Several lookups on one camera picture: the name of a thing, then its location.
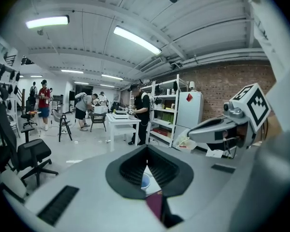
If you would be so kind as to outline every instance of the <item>person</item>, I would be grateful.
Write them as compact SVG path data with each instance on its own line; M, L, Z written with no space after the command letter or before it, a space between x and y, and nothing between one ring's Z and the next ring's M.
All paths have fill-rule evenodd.
M41 82L42 88L39 91L39 117L43 119L44 130L48 130L48 116L49 116L49 100L50 100L50 91L47 88L47 81L43 80Z
M135 117L141 120L139 125L140 142L138 143L138 145L144 145L146 143L146 128L149 122L149 96L140 89L140 86L138 84L132 84L128 91L132 91L132 95L134 96L134 106L132 107L132 109L134 110ZM128 144L133 145L134 142L135 133L133 134L131 142L129 142Z
M104 102L107 101L107 97L106 97L106 95L104 94L103 91L100 93L100 96L101 96L100 101L102 101L102 102L103 102L103 101L104 101Z
M97 99L98 95L86 95L84 96L77 104L75 111L75 118L78 119L78 123L80 126L80 131L87 131L88 129L85 127L89 127L90 125L86 123L86 111L92 109L92 101Z
M36 99L35 99L35 92L34 92L34 89L31 90L30 94L29 94L29 97L28 97L28 101L29 101L29 104L30 104L30 110L34 110L34 106L35 106L35 103L36 103Z
M53 115L53 111L52 111L52 101L54 99L54 96L53 96L53 88L52 87L49 89L49 92L50 92L49 112L51 113L51 115Z
M34 97L38 96L38 88L35 86L35 82L33 82L33 85L30 87L30 91L29 94L31 93L31 91L34 91Z

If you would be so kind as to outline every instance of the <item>black office chair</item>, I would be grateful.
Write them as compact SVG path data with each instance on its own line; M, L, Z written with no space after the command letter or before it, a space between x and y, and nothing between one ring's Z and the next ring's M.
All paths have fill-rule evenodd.
M90 115L90 118L91 118L90 132L91 132L93 124L103 124L104 125L104 129L106 131L106 127L105 127L105 123L104 123L106 114L95 114L95 113L91 112L89 115Z
M44 169L46 164L52 164L51 159L38 165L38 162L42 162L43 159L51 155L50 148L44 143L42 139L35 139L29 142L28 133L34 128L29 127L23 129L21 132L26 134L26 143L18 146L16 150L16 136L10 126L10 122L7 118L5 108L0 103L0 132L7 146L11 151L11 161L17 171L24 170L28 167L33 167L27 174L21 177L21 180L36 174L37 186L40 186L40 173L48 173L57 175L58 172Z
M25 114L21 115L21 118L24 118L27 120L26 123L23 124L23 129L25 128L26 125L30 125L32 127L32 124L38 125L37 123L33 122L32 119L34 118L34 114L27 114L27 112L29 111L33 111L34 110L34 105L35 105L35 99L34 99L34 104L32 104L32 102L29 100L26 100L26 112Z

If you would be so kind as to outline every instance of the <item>box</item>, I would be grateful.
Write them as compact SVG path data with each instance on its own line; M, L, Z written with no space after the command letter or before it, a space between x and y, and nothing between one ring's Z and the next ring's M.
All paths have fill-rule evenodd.
M170 114L170 120L169 120L169 122L172 123L172 124L175 124L174 114Z
M153 129L154 132L159 133L163 136L168 136L168 130L162 129L162 128L154 128Z
M170 121L170 116L170 113L162 113L162 120L173 123L173 121Z
M107 106L95 106L94 107L95 114L105 114L107 113Z

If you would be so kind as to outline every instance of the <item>ceiling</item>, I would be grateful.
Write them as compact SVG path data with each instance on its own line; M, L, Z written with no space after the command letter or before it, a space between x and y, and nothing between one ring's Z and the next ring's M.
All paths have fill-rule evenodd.
M28 29L26 21L68 15L68 25ZM54 75L83 70L72 80L123 88L150 74L140 71L156 58L145 48L113 34L121 26L162 50L164 60L224 50L259 47L245 0L20 0L2 30L14 45ZM160 70L171 66L162 64ZM123 81L101 77L108 74Z

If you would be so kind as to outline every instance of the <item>wall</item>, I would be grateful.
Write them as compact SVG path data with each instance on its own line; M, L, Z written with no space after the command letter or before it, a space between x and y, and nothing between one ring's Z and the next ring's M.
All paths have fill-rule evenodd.
M185 81L194 81L196 89L202 92L204 108L202 121L220 116L224 102L229 101L244 86L258 83L266 94L276 80L267 61L226 62L188 69L180 72ZM167 76L159 81L175 79Z
M124 105L130 105L130 92L126 89L120 92L120 99Z
M18 82L18 88L22 91L24 88L26 99L29 96L30 87L33 82L36 82L36 87L38 90L42 87L41 82L43 78L21 78ZM62 112L65 113L69 110L69 92L73 89L73 83L64 79L56 78L49 79L47 78L47 87L53 88L53 95L63 95L63 107Z

